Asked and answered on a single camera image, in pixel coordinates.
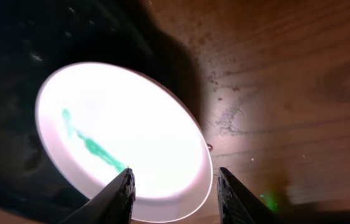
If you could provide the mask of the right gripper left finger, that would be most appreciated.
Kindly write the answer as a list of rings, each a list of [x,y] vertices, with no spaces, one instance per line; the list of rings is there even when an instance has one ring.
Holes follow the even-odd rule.
[[[130,224],[135,199],[134,174],[127,168],[60,224]]]

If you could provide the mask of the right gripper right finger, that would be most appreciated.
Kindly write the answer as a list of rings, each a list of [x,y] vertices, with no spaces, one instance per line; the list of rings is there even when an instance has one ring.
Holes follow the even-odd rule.
[[[225,167],[219,168],[217,195],[221,224],[281,223],[280,218]]]

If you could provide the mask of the white plate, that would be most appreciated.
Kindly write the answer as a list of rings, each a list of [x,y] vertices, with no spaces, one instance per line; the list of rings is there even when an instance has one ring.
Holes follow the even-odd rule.
[[[212,161],[198,123],[143,73],[97,62],[67,65],[40,87],[35,122],[50,160],[86,198],[132,169],[134,220],[182,220],[210,194]]]

